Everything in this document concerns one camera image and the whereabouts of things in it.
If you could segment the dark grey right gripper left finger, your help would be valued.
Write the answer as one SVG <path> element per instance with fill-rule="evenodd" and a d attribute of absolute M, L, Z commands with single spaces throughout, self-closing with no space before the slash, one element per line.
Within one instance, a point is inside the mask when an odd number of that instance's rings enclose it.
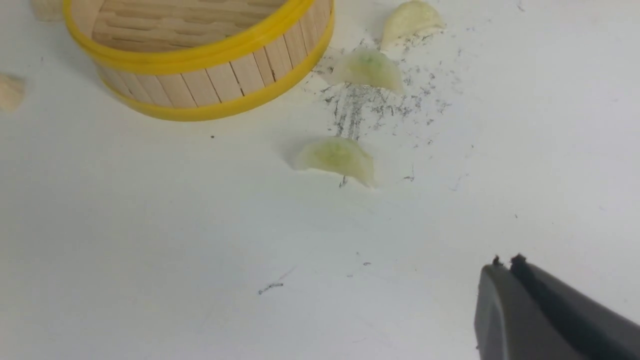
<path fill-rule="evenodd" d="M 481 360 L 587 360 L 496 255 L 478 278 L 474 333 Z"/>

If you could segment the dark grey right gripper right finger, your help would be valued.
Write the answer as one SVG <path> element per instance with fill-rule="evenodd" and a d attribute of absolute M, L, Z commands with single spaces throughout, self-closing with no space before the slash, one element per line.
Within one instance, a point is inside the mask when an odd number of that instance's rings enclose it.
<path fill-rule="evenodd" d="M 542 314 L 585 360 L 637 360 L 639 324 L 607 308 L 518 254 L 510 260 Z"/>

